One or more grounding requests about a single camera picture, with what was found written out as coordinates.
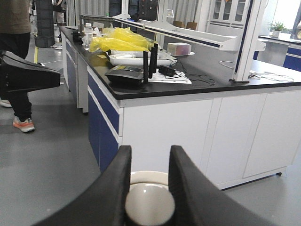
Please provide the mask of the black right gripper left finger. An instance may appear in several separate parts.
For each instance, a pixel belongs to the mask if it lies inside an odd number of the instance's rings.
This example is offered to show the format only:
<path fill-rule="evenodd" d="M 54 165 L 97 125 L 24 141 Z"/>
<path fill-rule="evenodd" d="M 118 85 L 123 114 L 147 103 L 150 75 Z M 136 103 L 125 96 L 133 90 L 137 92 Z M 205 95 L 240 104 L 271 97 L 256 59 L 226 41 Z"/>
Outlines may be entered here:
<path fill-rule="evenodd" d="M 120 146 L 107 169 L 80 196 L 36 226 L 122 226 L 132 148 Z"/>

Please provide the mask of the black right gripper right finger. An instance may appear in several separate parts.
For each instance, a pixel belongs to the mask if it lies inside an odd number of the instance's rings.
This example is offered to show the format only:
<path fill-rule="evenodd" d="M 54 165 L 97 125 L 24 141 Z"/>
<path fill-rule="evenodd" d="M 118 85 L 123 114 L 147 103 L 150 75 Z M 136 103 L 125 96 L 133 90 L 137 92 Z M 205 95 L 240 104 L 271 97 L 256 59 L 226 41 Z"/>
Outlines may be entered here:
<path fill-rule="evenodd" d="M 177 226 L 273 225 L 219 190 L 179 145 L 170 149 L 168 185 Z"/>

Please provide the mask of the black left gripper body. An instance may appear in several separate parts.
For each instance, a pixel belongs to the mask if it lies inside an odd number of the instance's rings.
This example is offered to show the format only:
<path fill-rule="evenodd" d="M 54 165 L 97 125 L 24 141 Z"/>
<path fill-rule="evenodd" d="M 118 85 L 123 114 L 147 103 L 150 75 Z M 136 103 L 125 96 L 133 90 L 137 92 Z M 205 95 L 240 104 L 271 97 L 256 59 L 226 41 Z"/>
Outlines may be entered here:
<path fill-rule="evenodd" d="M 58 87 L 60 78 L 57 70 L 29 62 L 6 50 L 0 51 L 0 94 L 4 97 Z"/>

